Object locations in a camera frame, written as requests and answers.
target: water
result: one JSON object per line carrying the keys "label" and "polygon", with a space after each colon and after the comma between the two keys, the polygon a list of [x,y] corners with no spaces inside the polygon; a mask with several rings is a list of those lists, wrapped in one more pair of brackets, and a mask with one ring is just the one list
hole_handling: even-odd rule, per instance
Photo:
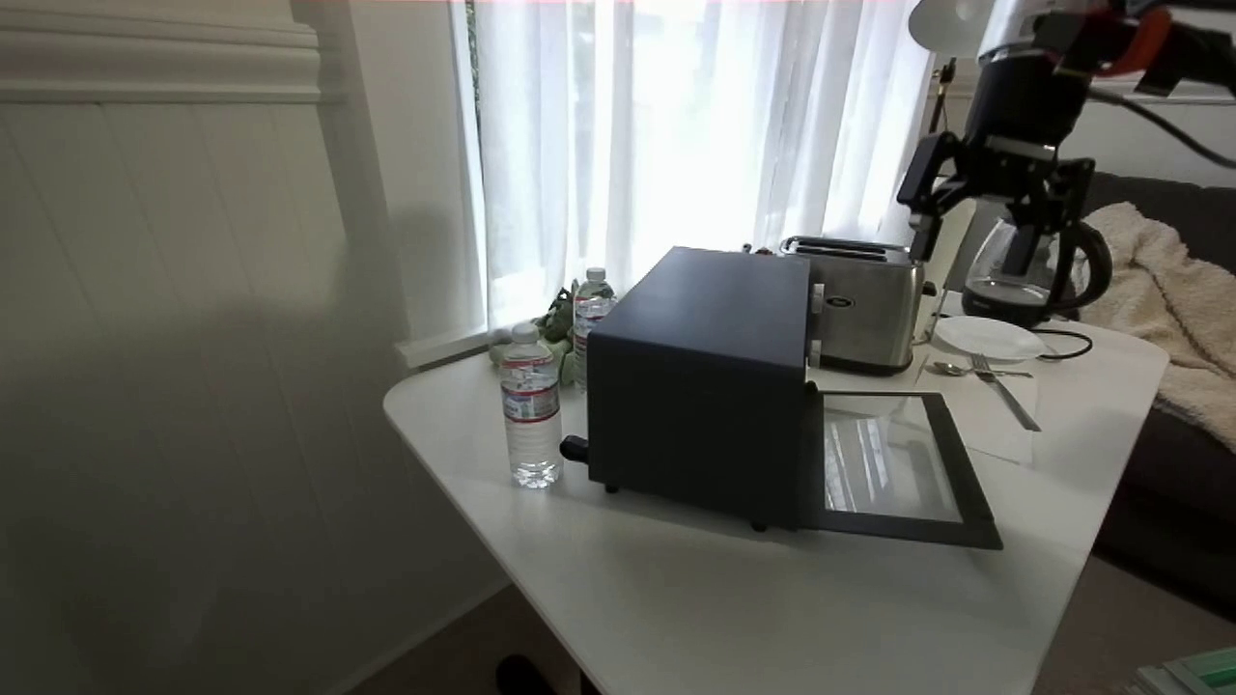
{"label": "water", "polygon": [[525,489],[543,489],[559,480],[559,391],[556,354],[541,342],[502,350],[502,411],[511,473]]}
{"label": "water", "polygon": [[537,419],[537,426],[514,426],[505,419],[505,442],[511,442],[511,472],[514,482],[525,489],[543,489],[563,473],[559,463],[559,419]]}

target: cable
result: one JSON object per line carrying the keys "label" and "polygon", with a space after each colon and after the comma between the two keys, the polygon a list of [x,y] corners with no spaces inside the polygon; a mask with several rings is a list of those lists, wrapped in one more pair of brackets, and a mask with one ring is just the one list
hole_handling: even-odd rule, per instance
{"label": "cable", "polygon": [[1076,350],[1052,350],[1052,354],[1038,354],[1041,361],[1067,361],[1067,357],[1076,357],[1076,354],[1088,354],[1093,350],[1093,336],[1087,332],[1069,332],[1069,327],[1047,327],[1038,323],[1034,336],[1067,336],[1067,341],[1080,341]]}
{"label": "cable", "polygon": [[1159,110],[1152,110],[1152,109],[1143,109],[1143,104],[1135,104],[1135,99],[1123,99],[1119,92],[1088,88],[1088,99],[1119,104],[1119,109],[1152,119],[1156,127],[1161,127],[1166,135],[1174,135],[1183,148],[1197,150],[1201,159],[1236,168],[1236,159],[1224,159],[1224,155],[1208,150],[1208,148],[1197,141],[1188,132],[1174,127],[1170,119],[1161,119]]}

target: white curtain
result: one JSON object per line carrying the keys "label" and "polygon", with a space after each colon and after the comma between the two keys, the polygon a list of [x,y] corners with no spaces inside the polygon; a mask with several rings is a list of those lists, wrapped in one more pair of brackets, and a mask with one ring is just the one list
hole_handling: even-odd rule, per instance
{"label": "white curtain", "polygon": [[797,230],[905,238],[914,0],[475,0],[490,321],[606,267]]}

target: toaster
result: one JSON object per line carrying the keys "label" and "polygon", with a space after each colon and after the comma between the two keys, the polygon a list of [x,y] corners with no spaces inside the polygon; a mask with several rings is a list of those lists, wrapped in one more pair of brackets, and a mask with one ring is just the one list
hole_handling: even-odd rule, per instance
{"label": "toaster", "polygon": [[797,236],[788,249],[823,278],[810,296],[814,368],[892,373],[910,361],[924,267],[905,247]]}

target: white wall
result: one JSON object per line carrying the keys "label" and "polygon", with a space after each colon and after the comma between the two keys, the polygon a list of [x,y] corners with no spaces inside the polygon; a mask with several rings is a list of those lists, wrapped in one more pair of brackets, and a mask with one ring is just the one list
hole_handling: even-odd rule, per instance
{"label": "white wall", "polygon": [[336,109],[0,86],[0,692],[327,692],[493,588],[377,411],[461,200],[363,215]]}

